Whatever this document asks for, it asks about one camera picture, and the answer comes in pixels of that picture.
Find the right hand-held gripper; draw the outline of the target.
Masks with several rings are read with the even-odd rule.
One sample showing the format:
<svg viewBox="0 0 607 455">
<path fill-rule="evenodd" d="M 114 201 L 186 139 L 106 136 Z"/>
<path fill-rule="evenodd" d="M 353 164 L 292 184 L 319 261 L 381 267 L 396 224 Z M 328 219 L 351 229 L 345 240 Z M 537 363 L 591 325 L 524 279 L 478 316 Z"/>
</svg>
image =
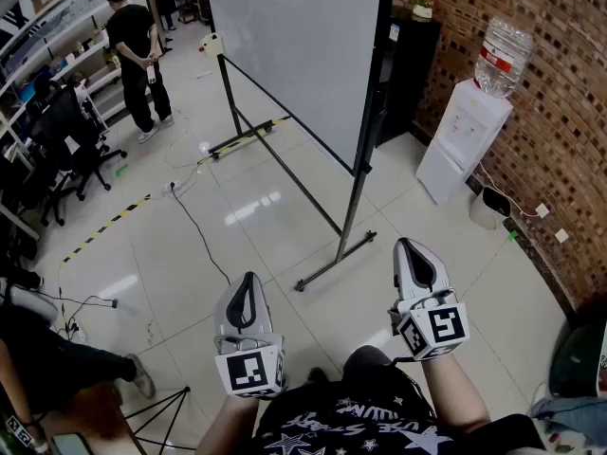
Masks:
<svg viewBox="0 0 607 455">
<path fill-rule="evenodd" d="M 448 355 L 469 340 L 466 306 L 457 300 L 454 290 L 445 290 L 451 287 L 449 274 L 432 250 L 412 239 L 398 239 L 394 279 L 401 300 L 388 314 L 393 334 L 404 340 L 408 353 L 398 361 Z M 436 293 L 421 298 L 427 289 Z"/>
</svg>

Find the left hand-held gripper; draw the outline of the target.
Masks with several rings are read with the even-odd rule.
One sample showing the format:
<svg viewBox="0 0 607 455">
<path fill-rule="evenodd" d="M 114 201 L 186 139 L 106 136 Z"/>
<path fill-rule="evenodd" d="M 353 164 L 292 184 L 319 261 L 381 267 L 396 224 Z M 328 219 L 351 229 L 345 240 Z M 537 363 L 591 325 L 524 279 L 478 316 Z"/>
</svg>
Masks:
<svg viewBox="0 0 607 455">
<path fill-rule="evenodd" d="M 246 272 L 215 305 L 218 354 L 214 358 L 228 395 L 270 399 L 287 388 L 284 338 L 272 334 L 271 314 L 258 276 Z"/>
</svg>

